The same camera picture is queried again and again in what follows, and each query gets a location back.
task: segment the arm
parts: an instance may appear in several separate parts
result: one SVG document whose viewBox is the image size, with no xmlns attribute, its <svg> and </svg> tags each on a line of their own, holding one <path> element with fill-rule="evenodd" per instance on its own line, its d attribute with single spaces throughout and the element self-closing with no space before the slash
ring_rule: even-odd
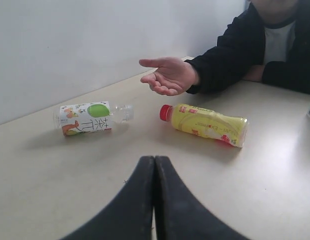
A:
<svg viewBox="0 0 310 240">
<path fill-rule="evenodd" d="M 240 81 L 253 65 L 243 32 L 245 16 L 236 17 L 228 25 L 223 36 L 218 37 L 217 46 L 193 60 L 186 60 L 197 71 L 200 83 L 192 86 L 190 94 L 222 91 Z"/>
<path fill-rule="evenodd" d="M 269 62 L 264 69 L 262 82 L 305 94 L 310 94 L 310 62 Z"/>
</svg>

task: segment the black jacket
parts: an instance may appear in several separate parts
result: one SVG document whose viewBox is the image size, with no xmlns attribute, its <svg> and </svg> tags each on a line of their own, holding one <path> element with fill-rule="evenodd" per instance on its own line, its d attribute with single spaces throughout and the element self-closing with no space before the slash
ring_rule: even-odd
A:
<svg viewBox="0 0 310 240">
<path fill-rule="evenodd" d="M 187 60 L 198 72 L 200 86 L 190 94 L 218 92 L 240 81 L 253 65 L 263 65 L 265 28 L 256 8 L 248 10 L 228 25 L 217 46 Z M 310 94 L 310 0 L 300 0 L 295 22 L 295 41 L 286 62 L 265 66 L 264 84 Z"/>
</svg>

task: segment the white shirt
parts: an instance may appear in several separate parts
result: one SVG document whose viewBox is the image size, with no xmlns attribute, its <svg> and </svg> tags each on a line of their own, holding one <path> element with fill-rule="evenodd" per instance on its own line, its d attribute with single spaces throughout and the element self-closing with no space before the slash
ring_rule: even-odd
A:
<svg viewBox="0 0 310 240">
<path fill-rule="evenodd" d="M 286 62 L 295 40 L 295 21 L 280 28 L 265 27 L 264 65 L 272 61 Z"/>
</svg>

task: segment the person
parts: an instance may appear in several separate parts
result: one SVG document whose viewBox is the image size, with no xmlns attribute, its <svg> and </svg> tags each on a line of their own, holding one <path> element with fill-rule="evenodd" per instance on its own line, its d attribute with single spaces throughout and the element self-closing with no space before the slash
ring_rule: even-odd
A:
<svg viewBox="0 0 310 240">
<path fill-rule="evenodd" d="M 161 95 L 219 92 L 240 80 L 310 94 L 310 0 L 251 0 L 205 54 L 139 64 L 157 68 L 141 82 Z"/>
</svg>

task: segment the white table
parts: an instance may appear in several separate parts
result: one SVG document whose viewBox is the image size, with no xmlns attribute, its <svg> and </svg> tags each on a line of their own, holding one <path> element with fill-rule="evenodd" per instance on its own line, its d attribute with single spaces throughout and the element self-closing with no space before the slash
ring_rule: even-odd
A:
<svg viewBox="0 0 310 240">
<path fill-rule="evenodd" d="M 193 194 L 253 240 L 310 240 L 310 96 L 253 82 L 219 95 L 160 96 L 138 75 L 63 103 L 133 104 L 112 134 L 63 137 L 53 108 L 0 125 L 0 240 L 55 240 L 91 219 L 144 155 L 169 156 Z M 250 120 L 244 148 L 174 130 L 163 104 Z"/>
</svg>

